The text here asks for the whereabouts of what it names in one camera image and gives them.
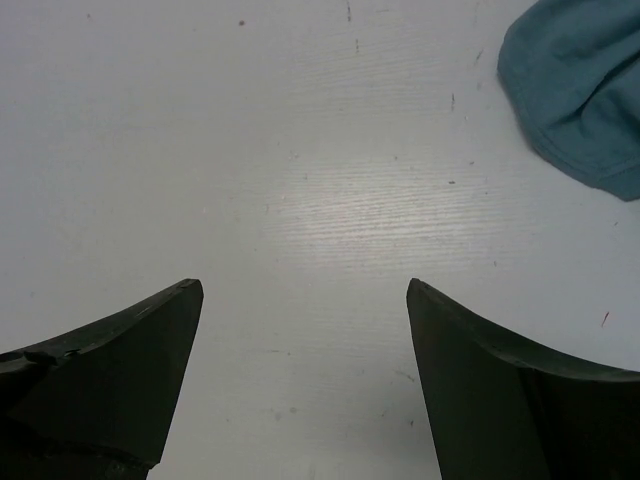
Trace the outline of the blue t shirt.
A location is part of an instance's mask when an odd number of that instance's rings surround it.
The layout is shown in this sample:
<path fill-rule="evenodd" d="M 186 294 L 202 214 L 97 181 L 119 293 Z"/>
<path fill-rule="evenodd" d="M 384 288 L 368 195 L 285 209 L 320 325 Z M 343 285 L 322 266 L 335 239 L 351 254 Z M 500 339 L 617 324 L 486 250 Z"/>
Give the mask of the blue t shirt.
<path fill-rule="evenodd" d="M 569 177 L 639 197 L 639 4 L 537 1 L 497 73 L 530 146 Z"/>

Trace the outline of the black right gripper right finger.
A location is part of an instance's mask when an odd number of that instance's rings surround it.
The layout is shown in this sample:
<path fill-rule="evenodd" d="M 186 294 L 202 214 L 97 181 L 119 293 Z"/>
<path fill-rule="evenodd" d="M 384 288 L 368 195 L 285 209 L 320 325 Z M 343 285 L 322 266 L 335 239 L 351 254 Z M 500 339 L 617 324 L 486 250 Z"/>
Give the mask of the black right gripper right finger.
<path fill-rule="evenodd" d="M 568 355 L 413 279 L 406 303 L 445 479 L 635 479 L 639 375 Z"/>

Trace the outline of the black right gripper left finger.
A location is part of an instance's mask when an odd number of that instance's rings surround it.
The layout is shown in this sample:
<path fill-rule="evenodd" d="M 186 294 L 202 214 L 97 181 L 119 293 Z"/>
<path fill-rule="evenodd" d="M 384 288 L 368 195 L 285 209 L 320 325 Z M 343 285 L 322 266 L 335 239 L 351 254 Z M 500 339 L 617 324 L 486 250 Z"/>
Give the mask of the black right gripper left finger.
<path fill-rule="evenodd" d="M 2 353 L 2 478 L 147 478 L 164 452 L 202 305 L 201 282 L 184 279 Z"/>

